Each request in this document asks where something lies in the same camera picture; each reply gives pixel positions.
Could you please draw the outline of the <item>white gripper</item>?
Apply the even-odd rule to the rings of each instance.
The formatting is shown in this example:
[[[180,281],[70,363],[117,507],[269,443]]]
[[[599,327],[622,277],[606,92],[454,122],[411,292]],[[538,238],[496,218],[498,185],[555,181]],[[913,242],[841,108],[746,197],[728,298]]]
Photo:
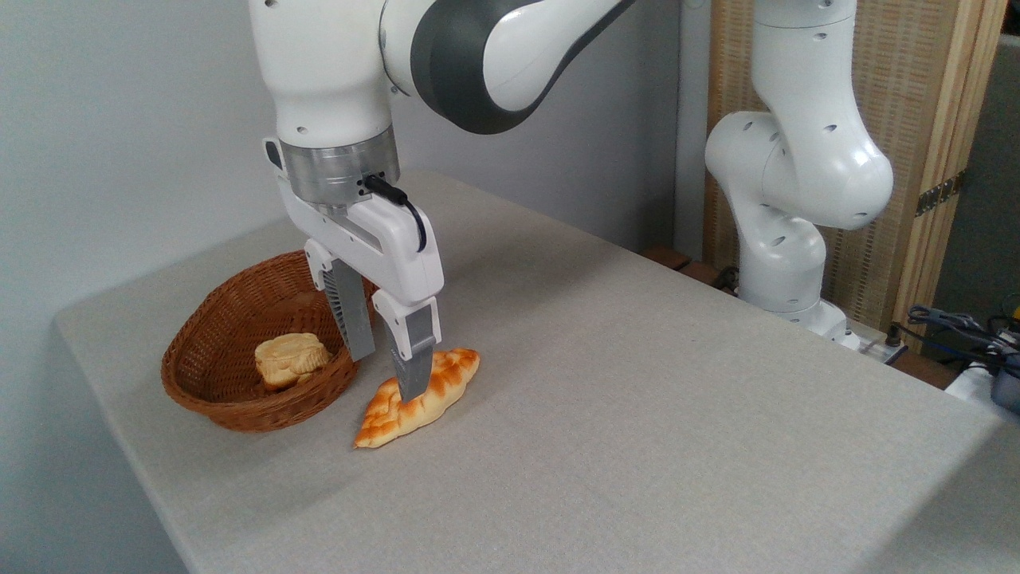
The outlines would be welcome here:
[[[382,317],[401,401],[429,387],[434,345],[441,342],[437,295],[444,285],[431,225],[420,250],[412,212],[373,195],[342,214],[322,214],[299,199],[280,168],[274,171],[285,210],[308,236],[304,252],[316,289],[324,292],[339,333],[353,362],[375,352],[364,284],[375,286],[372,304]]]

